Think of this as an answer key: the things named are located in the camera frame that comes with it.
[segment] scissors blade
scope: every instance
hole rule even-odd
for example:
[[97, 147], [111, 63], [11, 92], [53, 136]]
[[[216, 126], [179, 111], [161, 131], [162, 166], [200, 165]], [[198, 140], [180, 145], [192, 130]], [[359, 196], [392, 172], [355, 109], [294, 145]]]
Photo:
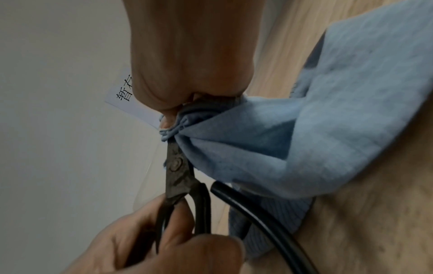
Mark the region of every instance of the scissors blade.
[[174, 137], [168, 139], [166, 162], [166, 198], [174, 203], [186, 196], [200, 182], [194, 177], [194, 168], [180, 149]]

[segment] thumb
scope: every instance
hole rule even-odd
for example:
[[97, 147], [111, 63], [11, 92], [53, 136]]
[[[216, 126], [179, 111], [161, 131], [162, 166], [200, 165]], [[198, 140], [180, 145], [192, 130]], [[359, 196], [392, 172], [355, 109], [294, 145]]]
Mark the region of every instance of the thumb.
[[137, 265], [142, 274], [239, 274], [245, 248], [240, 239], [199, 235]]

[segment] wood grain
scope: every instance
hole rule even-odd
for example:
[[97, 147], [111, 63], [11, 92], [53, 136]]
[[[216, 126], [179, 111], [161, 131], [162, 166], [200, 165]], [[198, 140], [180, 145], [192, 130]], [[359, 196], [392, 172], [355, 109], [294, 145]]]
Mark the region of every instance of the wood grain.
[[[250, 95], [288, 97], [323, 31], [393, 0], [288, 0]], [[227, 233], [227, 212], [219, 233]], [[322, 274], [433, 273], [433, 99], [362, 174], [318, 197], [296, 238]], [[291, 273], [276, 251], [242, 273]]]

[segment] scissors pivot screw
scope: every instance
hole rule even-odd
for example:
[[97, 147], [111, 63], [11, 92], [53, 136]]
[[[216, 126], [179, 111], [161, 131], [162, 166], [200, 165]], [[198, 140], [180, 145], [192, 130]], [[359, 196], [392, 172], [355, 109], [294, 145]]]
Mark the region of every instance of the scissors pivot screw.
[[170, 165], [170, 170], [175, 172], [182, 166], [182, 159], [176, 158]]

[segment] black cable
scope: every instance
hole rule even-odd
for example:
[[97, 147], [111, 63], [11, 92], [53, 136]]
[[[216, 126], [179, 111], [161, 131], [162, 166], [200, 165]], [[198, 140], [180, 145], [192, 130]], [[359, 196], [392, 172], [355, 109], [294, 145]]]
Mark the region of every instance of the black cable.
[[268, 212], [219, 181], [212, 184], [211, 192], [257, 226], [279, 250], [293, 274], [318, 274], [301, 246], [286, 228]]

